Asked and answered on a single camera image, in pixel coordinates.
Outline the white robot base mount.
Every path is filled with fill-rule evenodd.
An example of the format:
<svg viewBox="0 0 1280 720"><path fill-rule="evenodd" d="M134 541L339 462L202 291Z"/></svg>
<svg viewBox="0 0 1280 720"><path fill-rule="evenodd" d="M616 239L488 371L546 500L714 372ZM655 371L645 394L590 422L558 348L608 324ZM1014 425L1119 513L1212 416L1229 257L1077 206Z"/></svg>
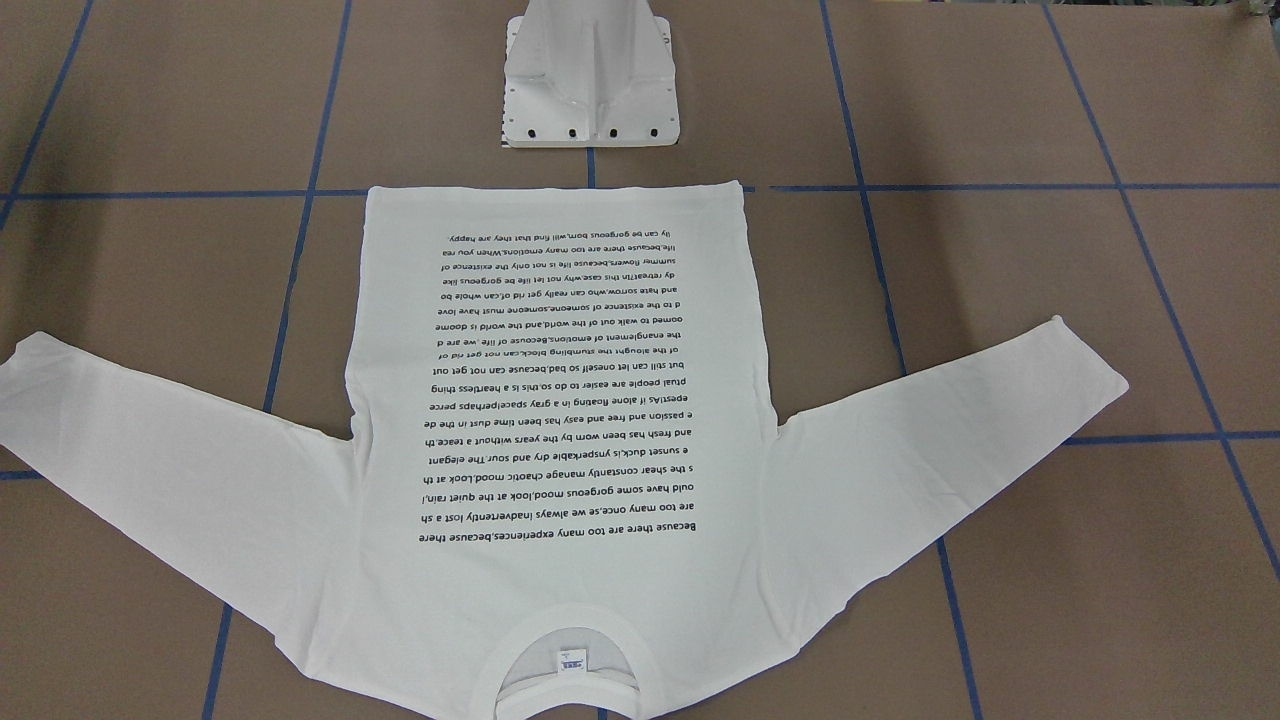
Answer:
<svg viewBox="0 0 1280 720"><path fill-rule="evenodd" d="M506 29L502 142L646 147L680 136L669 22L646 1L532 1Z"/></svg>

